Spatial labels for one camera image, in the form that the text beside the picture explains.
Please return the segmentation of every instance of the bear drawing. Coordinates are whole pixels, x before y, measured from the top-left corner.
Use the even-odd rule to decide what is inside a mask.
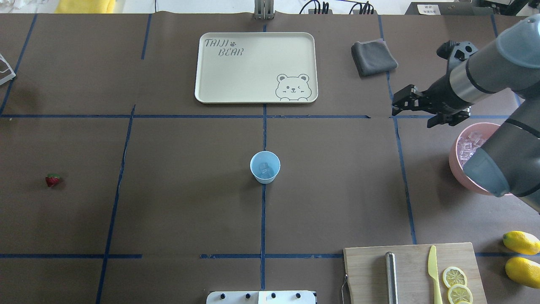
[[[275,94],[280,101],[307,101],[308,97],[311,96],[308,81],[309,77],[306,74],[300,74],[298,77],[287,77],[285,74],[280,74]]]

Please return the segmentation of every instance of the white tray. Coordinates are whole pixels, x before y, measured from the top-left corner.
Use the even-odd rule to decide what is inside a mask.
[[[195,97],[202,103],[310,103],[318,94],[308,33],[206,33],[199,40]]]

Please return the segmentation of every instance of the lemon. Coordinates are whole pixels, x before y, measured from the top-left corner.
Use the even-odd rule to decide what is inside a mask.
[[[515,256],[508,260],[504,270],[512,281],[532,288],[540,288],[540,264],[537,262]]]
[[[465,276],[463,270],[453,266],[443,271],[442,281],[448,288],[456,284],[467,286],[467,276]]]
[[[448,301],[450,301],[450,304],[458,304],[462,301],[472,304],[473,294],[467,288],[467,286],[461,284],[454,284],[448,290]]]
[[[534,255],[540,252],[540,240],[523,231],[505,233],[503,243],[508,249],[522,254]]]

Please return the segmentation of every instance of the lemon slice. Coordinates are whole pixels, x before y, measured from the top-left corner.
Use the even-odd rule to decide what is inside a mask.
[[[450,301],[450,304],[458,304],[461,301],[473,304],[473,294],[467,286],[455,284],[448,290],[448,301]]]
[[[456,284],[467,286],[467,276],[463,270],[457,267],[448,267],[445,269],[442,273],[442,281],[448,288]]]

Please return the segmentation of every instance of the metal handle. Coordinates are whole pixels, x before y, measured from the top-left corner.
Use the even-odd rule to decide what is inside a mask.
[[[386,281],[388,282],[388,303],[397,304],[397,276],[396,276],[396,255],[387,252],[386,258]]]

